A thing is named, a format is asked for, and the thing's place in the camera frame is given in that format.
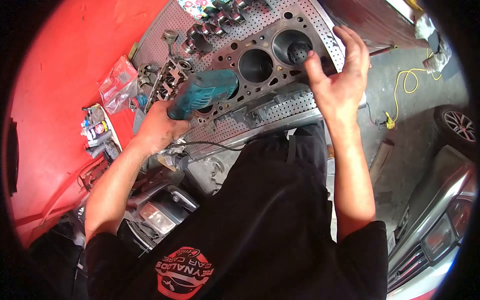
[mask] black t-shirt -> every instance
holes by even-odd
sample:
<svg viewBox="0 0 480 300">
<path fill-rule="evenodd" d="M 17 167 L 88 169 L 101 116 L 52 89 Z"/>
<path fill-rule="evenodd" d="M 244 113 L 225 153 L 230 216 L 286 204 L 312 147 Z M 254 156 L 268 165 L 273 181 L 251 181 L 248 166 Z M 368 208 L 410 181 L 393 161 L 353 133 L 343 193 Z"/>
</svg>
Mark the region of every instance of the black t-shirt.
<svg viewBox="0 0 480 300">
<path fill-rule="evenodd" d="M 94 236 L 90 298 L 385 299 L 385 224 L 335 243 L 322 175 L 285 155 L 242 152 L 222 189 L 141 258 Z"/>
</svg>

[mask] red car hood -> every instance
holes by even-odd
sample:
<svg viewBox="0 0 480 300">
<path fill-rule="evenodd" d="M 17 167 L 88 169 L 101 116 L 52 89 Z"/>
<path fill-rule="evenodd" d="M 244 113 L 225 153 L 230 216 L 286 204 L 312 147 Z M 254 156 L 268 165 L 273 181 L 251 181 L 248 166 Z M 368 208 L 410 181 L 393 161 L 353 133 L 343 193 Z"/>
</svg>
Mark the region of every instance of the red car hood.
<svg viewBox="0 0 480 300">
<path fill-rule="evenodd" d="M 11 95 L 19 139 L 18 192 L 11 216 L 25 247 L 86 197 L 79 172 L 82 107 L 101 103 L 96 83 L 138 42 L 167 0 L 65 0 L 39 30 Z M 110 116 L 122 147 L 133 113 Z"/>
</svg>

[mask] headlight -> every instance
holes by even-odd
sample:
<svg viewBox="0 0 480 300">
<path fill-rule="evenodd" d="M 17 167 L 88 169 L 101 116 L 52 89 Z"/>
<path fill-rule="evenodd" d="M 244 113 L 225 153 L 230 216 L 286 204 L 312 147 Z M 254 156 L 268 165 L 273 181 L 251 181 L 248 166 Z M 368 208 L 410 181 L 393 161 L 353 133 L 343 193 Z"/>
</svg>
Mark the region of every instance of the headlight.
<svg viewBox="0 0 480 300">
<path fill-rule="evenodd" d="M 422 248 L 430 261 L 438 259 L 456 240 L 463 237 L 471 208 L 472 202 L 460 198 L 454 199 L 446 213 L 422 239 Z"/>
<path fill-rule="evenodd" d="M 458 239 L 461 239 L 467 230 L 468 219 L 472 211 L 472 202 L 456 198 L 447 208 L 447 214 L 455 229 Z"/>
<path fill-rule="evenodd" d="M 454 242 L 455 234 L 447 214 L 444 214 L 427 236 L 423 238 L 421 244 L 428 259 L 434 261 L 444 254 Z"/>
<path fill-rule="evenodd" d="M 147 202 L 142 208 L 140 216 L 162 234 L 169 233 L 175 227 L 175 223 L 150 202 Z"/>
</svg>

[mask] hand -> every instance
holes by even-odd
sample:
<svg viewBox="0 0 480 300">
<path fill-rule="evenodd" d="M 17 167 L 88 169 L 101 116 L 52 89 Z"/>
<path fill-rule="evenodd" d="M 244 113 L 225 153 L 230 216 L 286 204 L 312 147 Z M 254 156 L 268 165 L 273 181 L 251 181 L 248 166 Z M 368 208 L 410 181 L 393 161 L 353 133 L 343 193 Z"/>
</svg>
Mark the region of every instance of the hand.
<svg viewBox="0 0 480 300">
<path fill-rule="evenodd" d="M 171 101 L 157 101 L 148 111 L 137 135 L 133 138 L 139 147 L 145 149 L 150 156 L 178 139 L 188 131 L 190 124 L 186 120 L 172 120 L 167 115 L 167 108 Z"/>
<path fill-rule="evenodd" d="M 346 26 L 335 26 L 333 32 L 346 47 L 342 72 L 327 77 L 318 55 L 308 53 L 305 69 L 310 80 L 315 103 L 329 128 L 357 124 L 357 110 L 367 86 L 370 56 L 362 39 Z"/>
</svg>

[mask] metal pegboard surface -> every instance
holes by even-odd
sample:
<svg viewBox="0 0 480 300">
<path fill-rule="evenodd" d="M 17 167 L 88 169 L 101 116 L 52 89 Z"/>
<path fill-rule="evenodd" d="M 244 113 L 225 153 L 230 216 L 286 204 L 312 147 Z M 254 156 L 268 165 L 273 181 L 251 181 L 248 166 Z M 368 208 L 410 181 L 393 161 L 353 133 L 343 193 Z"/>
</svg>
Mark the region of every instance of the metal pegboard surface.
<svg viewBox="0 0 480 300">
<path fill-rule="evenodd" d="M 168 47 L 160 38 L 165 29 L 172 29 L 179 33 L 177 42 L 173 45 L 173 51 L 183 55 L 186 60 L 192 63 L 195 71 L 202 71 L 212 63 L 212 57 L 215 56 L 215 52 L 227 43 L 234 39 L 243 40 L 259 32 L 265 26 L 278 20 L 280 18 L 279 14 L 287 10 L 290 5 L 296 5 L 308 16 L 309 21 L 317 29 L 318 35 L 325 44 L 337 71 L 341 71 L 344 63 L 344 54 L 341 48 L 343 45 L 337 43 L 337 40 L 331 32 L 333 23 L 317 2 L 312 4 L 309 0 L 269 0 L 269 3 L 272 10 L 266 9 L 258 1 L 254 1 L 253 6 L 244 14 L 246 19 L 244 23 L 229 27 L 229 33 L 224 37 L 211 36 L 207 38 L 207 41 L 213 45 L 214 50 L 211 53 L 206 55 L 186 55 L 180 49 L 180 45 L 186 39 L 186 31 L 195 23 L 195 20 L 188 15 L 175 0 L 169 1 L 142 37 L 138 50 L 132 59 L 132 63 L 135 67 L 142 64 L 162 66 L 168 55 Z M 315 107 L 312 93 L 308 89 L 302 91 L 299 96 L 269 108 L 266 112 L 266 118 L 260 122 L 256 122 L 256 126 L 260 127 Z M 218 121 L 214 133 L 207 133 L 197 120 L 192 120 L 191 126 L 192 129 L 184 136 L 187 142 L 211 141 L 218 143 L 249 130 L 244 123 L 237 123 L 231 118 Z M 207 144 L 198 144 L 188 146 L 187 151 L 192 155 L 207 147 L 209 147 Z"/>
</svg>

